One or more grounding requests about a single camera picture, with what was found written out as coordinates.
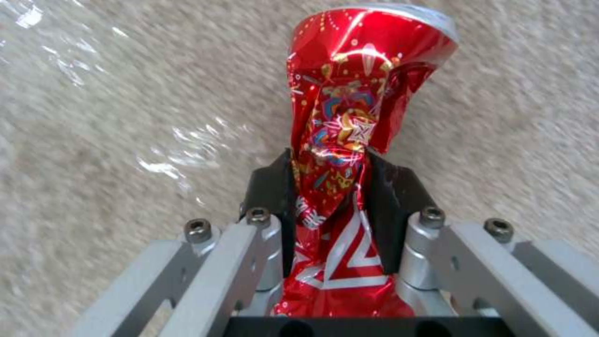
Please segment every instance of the metal linkage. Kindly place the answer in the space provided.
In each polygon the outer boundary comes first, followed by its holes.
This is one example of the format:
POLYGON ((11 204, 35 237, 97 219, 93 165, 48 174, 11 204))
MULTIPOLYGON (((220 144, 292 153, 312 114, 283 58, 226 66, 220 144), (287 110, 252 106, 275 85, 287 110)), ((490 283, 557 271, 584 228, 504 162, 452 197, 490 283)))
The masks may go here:
POLYGON ((150 243, 83 313, 70 335, 139 335, 164 300, 169 300, 172 307, 180 302, 220 236, 218 228, 210 225, 208 232, 193 244, 182 240, 150 243))
POLYGON ((599 270, 590 261, 574 267, 564 258, 580 260, 571 248, 514 244, 513 227, 502 219, 439 225, 430 220, 434 214, 443 213, 425 209, 410 217, 396 286, 417 315, 447 311, 439 292, 446 290, 461 315, 496 312, 516 335, 597 336, 589 324, 599 303, 599 270), (594 276, 582 276, 584 266, 594 276))
POLYGON ((599 267, 565 242, 522 242, 514 256, 599 331, 599 267))
POLYGON ((233 310, 270 310, 283 278, 280 233, 279 220, 264 208, 229 225, 160 336, 221 336, 233 310))

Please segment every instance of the floor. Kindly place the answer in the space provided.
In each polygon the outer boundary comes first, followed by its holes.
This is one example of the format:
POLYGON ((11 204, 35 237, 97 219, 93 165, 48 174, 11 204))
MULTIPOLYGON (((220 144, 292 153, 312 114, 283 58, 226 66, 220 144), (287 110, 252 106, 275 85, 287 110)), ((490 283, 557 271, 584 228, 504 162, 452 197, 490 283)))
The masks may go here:
MULTIPOLYGON (((294 24, 344 1, 0 1, 0 331, 54 336, 288 144, 294 24)), ((387 159, 452 218, 599 258, 599 2, 416 1, 459 51, 387 159)))

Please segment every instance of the can rim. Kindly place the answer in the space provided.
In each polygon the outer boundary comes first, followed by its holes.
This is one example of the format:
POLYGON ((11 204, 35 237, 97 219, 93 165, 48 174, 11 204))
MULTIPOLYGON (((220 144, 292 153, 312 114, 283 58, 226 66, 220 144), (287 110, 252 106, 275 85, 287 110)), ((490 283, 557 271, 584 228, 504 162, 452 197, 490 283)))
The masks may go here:
POLYGON ((407 4, 355 4, 335 7, 330 10, 373 10, 418 20, 438 29, 453 42, 459 42, 459 34, 453 19, 437 10, 428 7, 407 4))

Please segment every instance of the crumpled red can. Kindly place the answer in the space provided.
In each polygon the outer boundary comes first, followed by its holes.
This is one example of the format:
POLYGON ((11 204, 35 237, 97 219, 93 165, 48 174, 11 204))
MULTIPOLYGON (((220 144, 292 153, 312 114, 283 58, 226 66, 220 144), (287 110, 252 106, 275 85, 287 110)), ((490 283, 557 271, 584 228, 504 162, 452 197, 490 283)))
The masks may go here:
POLYGON ((287 68, 296 245, 275 314, 413 315, 372 239, 365 150, 388 150, 410 97, 456 48, 451 19, 411 5, 336 8, 295 28, 287 68))

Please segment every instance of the bolt head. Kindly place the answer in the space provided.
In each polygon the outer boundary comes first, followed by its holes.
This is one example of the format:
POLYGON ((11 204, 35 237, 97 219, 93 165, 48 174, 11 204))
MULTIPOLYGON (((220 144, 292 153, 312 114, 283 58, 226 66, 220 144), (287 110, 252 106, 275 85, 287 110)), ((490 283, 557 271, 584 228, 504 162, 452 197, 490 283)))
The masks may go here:
POLYGON ((503 219, 487 219, 483 228, 499 243, 508 243, 514 236, 514 227, 503 219))
POLYGON ((246 212, 248 225, 270 225, 270 211, 264 207, 253 207, 246 212))
POLYGON ((437 207, 425 207, 420 211, 420 223, 427 228, 440 229, 445 223, 445 212, 437 207))
POLYGON ((189 243, 202 243, 212 237, 210 222, 202 218, 189 220, 185 224, 184 232, 189 243))

